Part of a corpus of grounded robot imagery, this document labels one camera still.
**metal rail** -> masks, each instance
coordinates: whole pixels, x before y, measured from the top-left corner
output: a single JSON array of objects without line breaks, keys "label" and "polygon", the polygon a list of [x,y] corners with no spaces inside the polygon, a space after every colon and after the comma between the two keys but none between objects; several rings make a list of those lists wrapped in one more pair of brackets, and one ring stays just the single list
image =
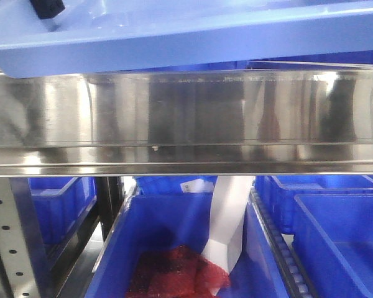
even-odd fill
[{"label": "metal rail", "polygon": [[0,176],[373,172],[373,70],[0,73]]}]

